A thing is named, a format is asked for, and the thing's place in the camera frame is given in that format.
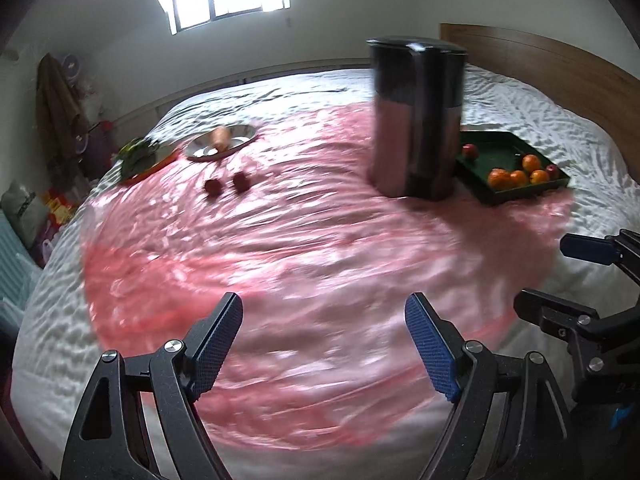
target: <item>white quilt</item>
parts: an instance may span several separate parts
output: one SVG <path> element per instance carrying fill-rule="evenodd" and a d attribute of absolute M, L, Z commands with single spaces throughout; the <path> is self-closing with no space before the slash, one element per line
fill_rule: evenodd
<path fill-rule="evenodd" d="M 369 70 L 288 76 L 191 98 L 169 112 L 150 136 L 177 140 L 221 122 L 268 123 L 297 112 L 371 100 L 372 94 Z M 640 187 L 628 176 L 611 138 L 596 124 L 528 85 L 472 66 L 466 72 L 463 123 L 473 129 L 512 131 L 569 174 L 575 197 L 569 232 L 604 236 L 620 228 L 640 230 Z M 111 171 L 94 194 L 115 180 Z M 76 407 L 103 350 L 84 298 L 79 247 L 83 214 L 81 209 L 44 270 L 14 356 L 14 409 L 34 449 L 56 474 Z M 632 306 L 638 297 L 631 280 L 617 269 L 569 260 L 560 253 L 543 290 L 588 304 L 601 316 Z M 570 362 L 562 343 L 518 322 L 501 348 L 512 355 L 533 349 L 546 355 L 567 391 Z M 218 451 L 236 480 L 413 479 L 426 464 L 449 409 L 444 400 L 432 402 L 366 449 Z M 146 411 L 161 471 L 177 478 L 158 418 Z"/>

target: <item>screw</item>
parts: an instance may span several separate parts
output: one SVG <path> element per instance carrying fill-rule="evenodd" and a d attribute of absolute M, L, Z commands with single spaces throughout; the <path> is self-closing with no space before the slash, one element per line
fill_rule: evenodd
<path fill-rule="evenodd" d="M 102 354 L 102 360 L 105 363 L 110 363 L 112 361 L 115 361 L 116 357 L 118 357 L 118 353 L 115 350 L 106 350 Z"/>
<path fill-rule="evenodd" d="M 529 359 L 532 363 L 535 363 L 537 365 L 541 365 L 543 362 L 545 362 L 545 358 L 542 354 L 539 354 L 538 352 L 531 352 L 529 354 Z"/>
<path fill-rule="evenodd" d="M 177 339 L 172 339 L 164 343 L 164 349 L 171 354 L 177 352 L 180 348 L 182 348 L 182 341 Z"/>
<path fill-rule="evenodd" d="M 472 354 L 479 354 L 484 349 L 482 343 L 479 341 L 467 341 L 465 343 L 465 348 Z"/>
<path fill-rule="evenodd" d="M 592 372 L 599 372 L 602 370 L 604 366 L 604 361 L 599 357 L 594 357 L 591 361 L 589 361 L 589 370 Z"/>

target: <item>brown cloth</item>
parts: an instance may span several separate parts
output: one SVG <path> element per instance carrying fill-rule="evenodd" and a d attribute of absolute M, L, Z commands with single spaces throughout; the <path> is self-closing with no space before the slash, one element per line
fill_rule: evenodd
<path fill-rule="evenodd" d="M 62 67 L 51 54 L 38 66 L 36 124 L 47 167 L 76 159 L 76 137 L 89 132 L 78 94 L 66 80 Z"/>

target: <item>orange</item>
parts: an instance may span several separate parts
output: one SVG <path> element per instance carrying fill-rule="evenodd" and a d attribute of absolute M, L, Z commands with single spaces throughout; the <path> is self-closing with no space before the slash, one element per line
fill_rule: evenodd
<path fill-rule="evenodd" d="M 513 187 L 513 184 L 511 183 L 511 174 L 508 171 L 501 170 L 499 168 L 491 170 L 486 182 L 496 191 L 504 191 Z"/>
<path fill-rule="evenodd" d="M 526 155 L 522 159 L 522 167 L 527 173 L 533 173 L 536 170 L 541 170 L 542 164 L 540 164 L 540 159 L 535 155 Z"/>
<path fill-rule="evenodd" d="M 524 171 L 513 171 L 510 175 L 513 187 L 523 187 L 529 183 L 529 178 Z"/>
<path fill-rule="evenodd" d="M 532 184 L 544 184 L 545 182 L 549 182 L 549 174 L 546 171 L 536 170 L 531 173 Z"/>

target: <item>red plastic sheet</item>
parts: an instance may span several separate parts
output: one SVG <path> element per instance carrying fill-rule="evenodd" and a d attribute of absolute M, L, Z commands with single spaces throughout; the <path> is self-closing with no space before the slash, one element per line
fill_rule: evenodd
<path fill-rule="evenodd" d="M 105 348 L 154 351 L 224 292 L 242 297 L 238 337 L 196 405 L 215 441 L 372 442 L 436 395 L 404 325 L 410 293 L 495 348 L 514 295 L 551 272 L 568 190 L 496 208 L 462 187 L 439 203 L 381 197 L 366 179 L 372 119 L 369 103 L 293 116 L 223 162 L 180 158 L 86 210 L 85 292 Z M 241 196 L 239 170 L 253 183 Z M 216 200 L 203 190 L 214 176 Z"/>

